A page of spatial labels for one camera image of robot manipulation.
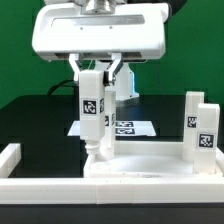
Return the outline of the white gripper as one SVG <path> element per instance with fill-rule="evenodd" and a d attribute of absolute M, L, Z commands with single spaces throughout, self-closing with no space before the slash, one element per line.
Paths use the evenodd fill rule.
<path fill-rule="evenodd" d="M 113 86 L 125 61 L 159 59 L 165 53 L 165 3 L 122 4 L 112 14 L 85 15 L 72 2 L 49 4 L 37 15 L 32 47 L 45 60 L 69 57 L 79 79 L 80 56 L 109 60 L 104 85 Z"/>

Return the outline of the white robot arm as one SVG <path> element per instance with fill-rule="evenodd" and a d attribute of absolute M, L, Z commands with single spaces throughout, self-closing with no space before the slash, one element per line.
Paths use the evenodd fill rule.
<path fill-rule="evenodd" d="M 128 62 L 161 58 L 164 25 L 188 0 L 44 0 L 32 36 L 34 51 L 46 61 L 67 60 L 80 82 L 84 60 L 107 62 L 111 86 Z"/>

